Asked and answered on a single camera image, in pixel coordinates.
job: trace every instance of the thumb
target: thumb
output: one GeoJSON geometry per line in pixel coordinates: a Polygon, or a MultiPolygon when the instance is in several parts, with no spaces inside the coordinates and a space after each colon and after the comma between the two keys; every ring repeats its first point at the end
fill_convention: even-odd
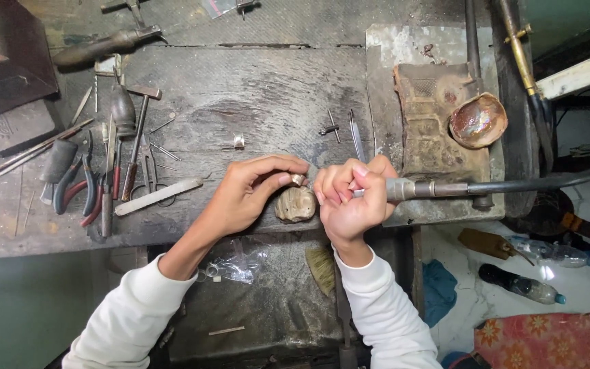
{"type": "Polygon", "coordinates": [[[289,173],[275,173],[259,184],[259,186],[254,190],[252,198],[256,198],[256,201],[259,201],[261,204],[265,205],[268,197],[272,196],[272,194],[274,194],[278,189],[282,188],[288,183],[292,183],[292,178],[289,173]]]}
{"type": "Polygon", "coordinates": [[[364,188],[363,199],[369,209],[379,210],[386,206],[386,180],[381,175],[371,172],[365,164],[352,166],[354,180],[364,188]]]}

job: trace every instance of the hand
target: hand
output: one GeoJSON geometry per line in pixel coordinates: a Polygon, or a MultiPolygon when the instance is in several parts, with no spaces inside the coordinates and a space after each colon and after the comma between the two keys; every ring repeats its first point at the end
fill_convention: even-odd
{"type": "Polygon", "coordinates": [[[197,222],[205,222],[219,237],[249,227],[268,197],[292,183],[291,173],[304,174],[309,164],[293,155],[267,155],[233,162],[197,222]]]}
{"type": "Polygon", "coordinates": [[[336,249],[364,244],[363,233],[391,216],[397,202],[386,202],[386,178],[397,172],[384,155],[370,163],[356,159],[320,169],[313,191],[320,202],[320,219],[336,249]],[[353,190],[365,189],[352,198],[353,190]]]}

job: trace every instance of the white sleeve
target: white sleeve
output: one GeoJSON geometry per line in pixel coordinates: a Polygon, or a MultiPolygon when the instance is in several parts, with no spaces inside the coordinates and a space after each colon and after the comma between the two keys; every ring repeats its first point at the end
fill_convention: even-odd
{"type": "Polygon", "coordinates": [[[361,268],[334,256],[363,342],[372,346],[372,369],[440,369],[430,328],[418,316],[386,260],[375,255],[361,268]]]}
{"type": "Polygon", "coordinates": [[[63,368],[147,368],[150,349],[181,305],[188,281],[164,277],[157,257],[122,277],[63,358],[63,368]]]}

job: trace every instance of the water bottle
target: water bottle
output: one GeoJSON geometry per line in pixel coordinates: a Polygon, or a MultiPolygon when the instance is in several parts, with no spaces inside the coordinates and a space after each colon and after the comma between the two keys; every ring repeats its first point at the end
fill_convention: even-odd
{"type": "Polygon", "coordinates": [[[504,236],[513,248],[529,258],[553,261],[564,268],[581,268],[590,266],[590,257],[575,247],[550,244],[545,241],[531,240],[520,236],[504,236]]]}
{"type": "Polygon", "coordinates": [[[503,271],[493,264],[483,264],[479,267],[479,277],[484,282],[495,284],[507,291],[545,305],[553,303],[566,303],[566,296],[558,293],[553,286],[539,282],[536,279],[526,278],[515,273],[503,271]]]}

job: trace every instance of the green wall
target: green wall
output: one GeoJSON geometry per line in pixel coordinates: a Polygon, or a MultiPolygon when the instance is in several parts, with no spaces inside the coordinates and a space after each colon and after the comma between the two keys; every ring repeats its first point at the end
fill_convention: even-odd
{"type": "Polygon", "coordinates": [[[43,368],[93,310],[88,252],[0,259],[0,368],[43,368]]]}
{"type": "Polygon", "coordinates": [[[527,0],[526,5],[534,58],[590,27],[590,1],[527,0]]]}

